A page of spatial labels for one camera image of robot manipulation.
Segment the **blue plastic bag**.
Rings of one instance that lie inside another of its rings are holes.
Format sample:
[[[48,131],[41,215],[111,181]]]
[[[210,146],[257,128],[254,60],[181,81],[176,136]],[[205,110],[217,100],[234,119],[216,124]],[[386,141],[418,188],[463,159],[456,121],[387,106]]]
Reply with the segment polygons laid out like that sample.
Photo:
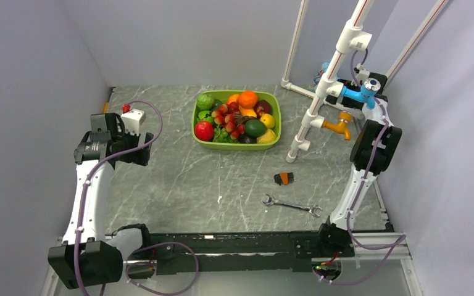
[[[320,80],[322,79],[322,76],[325,74],[327,68],[329,66],[329,62],[324,62],[322,64],[322,67],[321,69],[319,70],[319,72],[314,76],[313,78],[313,82],[314,82],[314,91],[317,89],[317,86],[320,82]]]

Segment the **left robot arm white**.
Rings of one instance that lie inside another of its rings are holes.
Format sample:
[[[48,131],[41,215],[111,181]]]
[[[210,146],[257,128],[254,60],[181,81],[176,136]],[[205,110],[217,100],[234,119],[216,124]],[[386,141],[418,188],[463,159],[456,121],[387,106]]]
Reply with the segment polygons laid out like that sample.
[[[104,222],[116,163],[148,165],[154,135],[146,133],[145,147],[138,147],[145,119],[138,109],[91,115],[91,129],[74,150],[77,189],[72,215],[62,244],[48,252],[49,265],[68,289],[117,282],[131,254],[138,259],[151,254],[145,224],[122,226],[107,239]]]

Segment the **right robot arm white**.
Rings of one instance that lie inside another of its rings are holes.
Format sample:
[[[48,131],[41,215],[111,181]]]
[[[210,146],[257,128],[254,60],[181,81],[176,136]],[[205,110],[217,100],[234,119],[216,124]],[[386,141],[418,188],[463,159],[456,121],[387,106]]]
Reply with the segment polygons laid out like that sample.
[[[341,91],[345,101],[362,106],[365,123],[351,150],[346,188],[315,240],[315,247],[323,256],[350,248],[359,206],[376,178],[389,167],[402,137],[402,130],[389,118],[387,98],[382,95],[386,81],[384,75],[370,74],[362,80],[354,78],[356,89],[346,87]]]

